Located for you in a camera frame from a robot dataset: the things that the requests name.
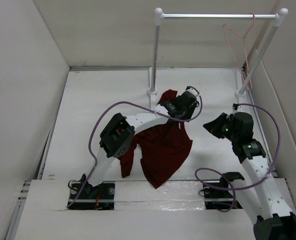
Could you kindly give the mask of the dark red t shirt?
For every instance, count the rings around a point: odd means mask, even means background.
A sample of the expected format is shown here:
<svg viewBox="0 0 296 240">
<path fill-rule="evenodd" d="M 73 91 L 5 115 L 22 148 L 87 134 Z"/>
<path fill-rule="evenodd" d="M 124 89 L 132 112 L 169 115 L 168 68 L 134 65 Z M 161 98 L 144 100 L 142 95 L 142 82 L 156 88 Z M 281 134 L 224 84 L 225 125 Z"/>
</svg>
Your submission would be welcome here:
<svg viewBox="0 0 296 240">
<path fill-rule="evenodd" d="M 157 189 L 181 167 L 190 154 L 192 144 L 183 122 L 173 121 L 146 129 L 134 136 L 129 150 L 119 158 L 121 176 L 130 175 L 134 151 L 139 146 L 143 173 Z"/>
</svg>

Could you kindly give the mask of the pink wire hanger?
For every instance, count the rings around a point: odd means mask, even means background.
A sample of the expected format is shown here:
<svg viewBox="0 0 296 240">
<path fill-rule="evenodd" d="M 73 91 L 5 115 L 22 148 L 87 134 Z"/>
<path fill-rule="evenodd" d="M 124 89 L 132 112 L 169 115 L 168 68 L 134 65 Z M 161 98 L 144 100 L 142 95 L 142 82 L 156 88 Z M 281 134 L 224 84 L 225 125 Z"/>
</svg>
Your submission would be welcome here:
<svg viewBox="0 0 296 240">
<path fill-rule="evenodd" d="M 251 23 L 248 25 L 247 29 L 238 32 L 236 29 L 231 27 L 227 22 L 222 26 L 223 35 L 231 54 L 231 58 L 234 62 L 234 67 L 241 75 L 242 84 L 245 87 L 245 90 L 250 91 L 253 88 L 253 83 L 251 77 L 247 80 L 249 70 L 246 70 L 245 75 L 242 69 L 242 63 L 248 64 L 248 49 L 247 49 L 247 38 L 252 28 L 256 23 L 256 15 L 252 12 L 250 13 Z"/>
</svg>

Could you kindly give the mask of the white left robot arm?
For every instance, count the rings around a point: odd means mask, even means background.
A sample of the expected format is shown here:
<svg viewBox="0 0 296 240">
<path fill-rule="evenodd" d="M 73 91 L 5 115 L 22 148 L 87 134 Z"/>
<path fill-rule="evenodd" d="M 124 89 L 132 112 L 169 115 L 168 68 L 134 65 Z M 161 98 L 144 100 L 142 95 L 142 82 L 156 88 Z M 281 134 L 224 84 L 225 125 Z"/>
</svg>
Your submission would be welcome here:
<svg viewBox="0 0 296 240">
<path fill-rule="evenodd" d="M 103 117 L 118 105 L 130 105 L 143 110 L 143 112 L 128 116 L 116 113 L 100 133 L 99 151 L 95 154 L 92 150 L 95 131 Z M 128 101 L 119 101 L 107 108 L 97 120 L 88 141 L 88 150 L 94 162 L 89 173 L 81 177 L 83 194 L 88 198 L 94 198 L 99 194 L 99 185 L 103 183 L 111 164 L 129 150 L 135 135 L 168 122 L 192 121 L 201 113 L 199 111 L 195 116 L 192 116 L 197 107 L 202 108 L 200 92 L 195 87 L 188 86 L 174 100 L 166 100 L 152 109 Z"/>
</svg>

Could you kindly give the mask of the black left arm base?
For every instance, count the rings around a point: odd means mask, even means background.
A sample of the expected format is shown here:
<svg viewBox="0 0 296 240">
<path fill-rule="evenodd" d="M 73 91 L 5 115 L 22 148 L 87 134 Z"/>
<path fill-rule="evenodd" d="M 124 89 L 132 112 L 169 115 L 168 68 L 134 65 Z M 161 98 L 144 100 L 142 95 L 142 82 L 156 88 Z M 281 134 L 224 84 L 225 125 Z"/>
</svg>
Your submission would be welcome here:
<svg viewBox="0 0 296 240">
<path fill-rule="evenodd" d="M 70 190 L 67 203 L 69 210 L 114 210 L 115 182 L 103 182 L 92 186 L 83 174 L 80 180 L 70 180 L 68 188 Z"/>
</svg>

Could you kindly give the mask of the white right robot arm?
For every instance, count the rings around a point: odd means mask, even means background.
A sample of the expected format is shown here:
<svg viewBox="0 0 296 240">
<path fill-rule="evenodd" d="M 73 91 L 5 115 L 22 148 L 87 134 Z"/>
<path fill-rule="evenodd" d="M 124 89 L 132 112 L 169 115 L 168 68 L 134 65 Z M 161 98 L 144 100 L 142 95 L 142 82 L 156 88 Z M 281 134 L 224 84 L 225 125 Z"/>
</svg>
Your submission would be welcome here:
<svg viewBox="0 0 296 240">
<path fill-rule="evenodd" d="M 266 152 L 253 137 L 254 121 L 246 112 L 222 113 L 203 127 L 219 139 L 232 143 L 233 153 L 250 177 L 254 190 L 238 172 L 219 183 L 225 197 L 236 195 L 253 224 L 257 240 L 296 240 L 296 214 L 284 200 L 274 177 L 269 173 Z"/>
</svg>

